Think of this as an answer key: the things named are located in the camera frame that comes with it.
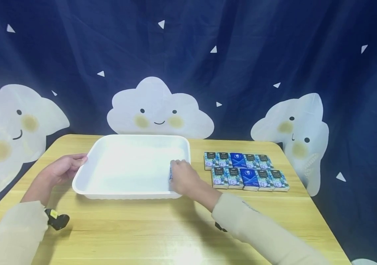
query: tissue pack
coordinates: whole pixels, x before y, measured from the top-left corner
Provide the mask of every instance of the tissue pack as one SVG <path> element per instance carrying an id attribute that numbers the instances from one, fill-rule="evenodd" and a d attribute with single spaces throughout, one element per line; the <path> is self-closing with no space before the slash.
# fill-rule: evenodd
<path id="1" fill-rule="evenodd" d="M 215 152 L 205 152 L 205 170 L 211 170 L 213 167 L 219 167 L 217 154 Z"/>
<path id="2" fill-rule="evenodd" d="M 267 170 L 256 170 L 258 177 L 259 189 L 258 190 L 274 190 L 274 182 L 272 177 L 268 175 Z"/>
<path id="3" fill-rule="evenodd" d="M 268 175 L 272 178 L 275 191 L 288 191 L 290 189 L 286 177 L 280 170 L 267 170 Z"/>
<path id="4" fill-rule="evenodd" d="M 240 168 L 240 174 L 244 184 L 244 190 L 257 191 L 259 188 L 258 178 L 255 170 L 249 168 Z"/>
<path id="5" fill-rule="evenodd" d="M 218 164 L 219 167 L 233 167 L 233 162 L 229 153 L 218 153 Z"/>
<path id="6" fill-rule="evenodd" d="M 228 179 L 223 167 L 211 169 L 212 187 L 216 189 L 228 189 Z"/>
<path id="7" fill-rule="evenodd" d="M 233 167 L 246 167 L 246 162 L 244 161 L 244 156 L 242 153 L 230 153 L 231 161 L 233 162 Z"/>
<path id="8" fill-rule="evenodd" d="M 246 162 L 247 168 L 253 168 L 253 169 L 261 169 L 259 167 L 258 160 L 256 159 L 255 155 L 252 154 L 243 154 L 244 161 Z"/>
<path id="9" fill-rule="evenodd" d="M 271 160 L 269 159 L 267 155 L 255 155 L 255 156 L 256 156 L 256 160 L 259 163 L 260 169 L 267 170 L 267 169 L 274 168 L 273 165 L 271 164 Z"/>
<path id="10" fill-rule="evenodd" d="M 242 176 L 238 168 L 225 168 L 225 175 L 228 179 L 228 188 L 229 189 L 243 189 Z"/>

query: blue fabric curtain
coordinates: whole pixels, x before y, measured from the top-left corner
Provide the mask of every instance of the blue fabric curtain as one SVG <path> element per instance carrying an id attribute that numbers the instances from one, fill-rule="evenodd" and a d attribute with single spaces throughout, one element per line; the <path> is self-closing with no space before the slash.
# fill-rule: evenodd
<path id="1" fill-rule="evenodd" d="M 119 109 L 130 89 L 135 109 Z M 159 89 L 169 95 L 162 105 L 145 102 L 144 91 Z M 202 123 L 186 109 L 168 111 L 164 102 L 174 100 Z M 133 120 L 132 111 L 143 115 Z M 150 127 L 171 111 L 181 119 Z M 0 199 L 64 134 L 269 140 L 353 264 L 377 262 L 377 1 L 0 0 L 3 112 L 0 131 L 21 119 L 30 152 L 14 158 L 7 137 L 19 133 L 5 136 L 2 148 L 12 151 L 0 163 L 18 167 L 0 176 Z"/>

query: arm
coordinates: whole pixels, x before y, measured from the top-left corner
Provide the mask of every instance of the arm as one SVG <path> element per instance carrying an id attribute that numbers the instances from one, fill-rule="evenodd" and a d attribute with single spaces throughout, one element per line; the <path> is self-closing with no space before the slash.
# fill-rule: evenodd
<path id="1" fill-rule="evenodd" d="M 52 189 L 75 176 L 87 161 L 85 154 L 64 156 L 44 168 L 34 179 L 21 203 L 0 221 L 0 265 L 30 265 L 47 230 L 44 212 Z"/>
<path id="2" fill-rule="evenodd" d="M 319 252 L 241 198 L 222 194 L 202 181 L 187 162 L 172 162 L 172 175 L 171 185 L 175 192 L 205 206 L 223 229 L 236 239 L 249 243 L 270 263 L 329 264 Z"/>

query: left hand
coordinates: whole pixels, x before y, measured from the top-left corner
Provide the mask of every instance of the left hand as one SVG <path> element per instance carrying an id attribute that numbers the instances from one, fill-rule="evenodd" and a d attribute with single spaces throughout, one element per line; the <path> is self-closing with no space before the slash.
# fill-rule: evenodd
<path id="1" fill-rule="evenodd" d="M 62 156 L 45 167 L 38 176 L 47 179 L 52 186 L 63 184 L 73 179 L 77 170 L 85 162 L 87 162 L 86 153 Z"/>

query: blue tissue pack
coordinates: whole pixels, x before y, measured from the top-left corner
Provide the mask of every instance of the blue tissue pack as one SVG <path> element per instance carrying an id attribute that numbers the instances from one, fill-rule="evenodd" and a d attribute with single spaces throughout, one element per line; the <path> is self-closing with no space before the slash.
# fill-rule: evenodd
<path id="1" fill-rule="evenodd" d="M 211 169 L 212 187 L 216 189 L 228 189 L 228 179 L 223 167 Z"/>
<path id="2" fill-rule="evenodd" d="M 211 170 L 213 167 L 219 167 L 218 155 L 215 152 L 205 152 L 205 170 Z"/>
<path id="3" fill-rule="evenodd" d="M 219 167 L 233 167 L 233 162 L 229 153 L 218 153 L 218 164 Z"/>
<path id="4" fill-rule="evenodd" d="M 259 189 L 258 178 L 256 177 L 255 170 L 249 168 L 240 168 L 240 174 L 242 176 L 244 190 L 257 191 Z"/>
<path id="5" fill-rule="evenodd" d="M 280 170 L 267 170 L 268 175 L 272 178 L 275 191 L 288 191 L 290 189 L 286 177 Z"/>
<path id="6" fill-rule="evenodd" d="M 261 169 L 255 155 L 244 153 L 243 156 L 247 168 Z"/>
<path id="7" fill-rule="evenodd" d="M 259 189 L 258 190 L 274 190 L 274 182 L 272 177 L 268 174 L 267 170 L 256 170 L 258 177 Z"/>
<path id="8" fill-rule="evenodd" d="M 229 189 L 243 189 L 242 176 L 238 168 L 224 168 L 225 174 L 228 179 L 228 188 Z"/>
<path id="9" fill-rule="evenodd" d="M 267 169 L 274 168 L 273 165 L 271 164 L 271 160 L 269 159 L 267 155 L 255 155 L 255 156 L 256 156 L 256 160 L 259 163 L 260 169 L 267 170 Z"/>
<path id="10" fill-rule="evenodd" d="M 246 167 L 246 162 L 242 153 L 230 153 L 233 167 Z"/>

